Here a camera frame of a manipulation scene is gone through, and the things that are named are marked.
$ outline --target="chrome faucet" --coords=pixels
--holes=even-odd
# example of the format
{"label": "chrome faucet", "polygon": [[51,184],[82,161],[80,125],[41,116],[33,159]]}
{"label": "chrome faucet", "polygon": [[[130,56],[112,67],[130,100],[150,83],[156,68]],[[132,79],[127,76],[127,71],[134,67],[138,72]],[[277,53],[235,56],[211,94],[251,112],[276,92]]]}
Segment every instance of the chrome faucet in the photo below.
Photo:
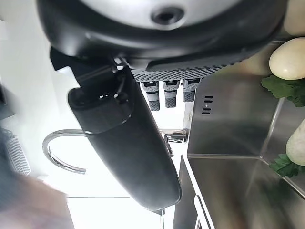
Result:
{"label": "chrome faucet", "polygon": [[[162,134],[165,145],[167,147],[169,155],[172,157],[173,152],[170,146],[170,142],[174,143],[183,143],[187,141],[188,135],[186,129],[183,130],[175,130],[175,129],[160,129],[160,133]],[[55,132],[50,133],[48,136],[45,137],[42,143],[42,150],[46,158],[51,161],[54,165],[68,170],[73,173],[78,174],[85,174],[86,169],[85,168],[79,168],[72,165],[69,165],[65,163],[64,161],[60,160],[58,157],[54,155],[54,153],[51,151],[49,147],[49,143],[58,137],[64,137],[64,136],[76,136],[76,137],[86,137],[86,134],[83,132],[83,130],[73,130],[73,129],[67,129],[67,130],[58,130]]]}

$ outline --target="ventilation slot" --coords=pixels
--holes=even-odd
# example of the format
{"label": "ventilation slot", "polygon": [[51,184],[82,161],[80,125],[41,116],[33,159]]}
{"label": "ventilation slot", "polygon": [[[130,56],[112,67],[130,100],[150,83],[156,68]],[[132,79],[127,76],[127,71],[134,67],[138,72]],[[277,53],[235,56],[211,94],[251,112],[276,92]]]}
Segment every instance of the ventilation slot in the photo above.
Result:
{"label": "ventilation slot", "polygon": [[214,99],[214,96],[205,96],[204,98],[208,99],[208,100],[204,100],[205,107],[202,109],[202,114],[203,115],[210,115],[212,109],[209,108],[209,104],[211,104],[213,102],[212,99]]}

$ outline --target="white wall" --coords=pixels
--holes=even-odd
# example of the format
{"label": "white wall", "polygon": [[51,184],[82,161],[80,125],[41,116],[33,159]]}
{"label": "white wall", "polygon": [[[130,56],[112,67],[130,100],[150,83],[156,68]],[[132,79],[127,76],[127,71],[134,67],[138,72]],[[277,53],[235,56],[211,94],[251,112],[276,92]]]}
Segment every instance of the white wall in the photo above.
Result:
{"label": "white wall", "polygon": [[10,107],[17,114],[1,125],[20,137],[32,175],[45,174],[54,166],[42,153],[42,141],[50,132],[64,128],[59,107],[66,103],[66,95],[56,94],[53,81],[60,89],[71,84],[64,83],[65,77],[51,66],[35,1],[0,0],[0,16],[8,32],[8,40],[0,41],[0,74]]}

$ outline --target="stainless steel sink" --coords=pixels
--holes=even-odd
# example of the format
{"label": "stainless steel sink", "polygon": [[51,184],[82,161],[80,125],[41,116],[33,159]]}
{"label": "stainless steel sink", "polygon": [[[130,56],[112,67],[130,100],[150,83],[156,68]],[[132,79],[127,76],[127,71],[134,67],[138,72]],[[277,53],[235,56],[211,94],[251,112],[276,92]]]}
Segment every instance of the stainless steel sink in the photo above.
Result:
{"label": "stainless steel sink", "polygon": [[202,80],[187,114],[192,124],[174,229],[305,228],[305,174],[281,178],[268,166],[285,153],[305,108],[275,99],[261,78]]}
{"label": "stainless steel sink", "polygon": [[261,159],[206,156],[189,163],[211,228],[304,228],[305,201]]}

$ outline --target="green herb leaf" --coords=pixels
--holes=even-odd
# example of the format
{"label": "green herb leaf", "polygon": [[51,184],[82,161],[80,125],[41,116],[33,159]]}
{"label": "green herb leaf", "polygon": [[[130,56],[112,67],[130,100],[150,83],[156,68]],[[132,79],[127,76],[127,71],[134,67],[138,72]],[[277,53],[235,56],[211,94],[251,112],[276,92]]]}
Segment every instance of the green herb leaf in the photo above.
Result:
{"label": "green herb leaf", "polygon": [[271,75],[262,80],[262,86],[267,88],[276,98],[285,98],[296,107],[305,106],[305,79],[283,80]]}
{"label": "green herb leaf", "polygon": [[287,154],[280,154],[279,158],[275,159],[275,163],[270,165],[270,168],[282,177],[293,177],[305,172],[305,166],[299,166],[293,163]]}

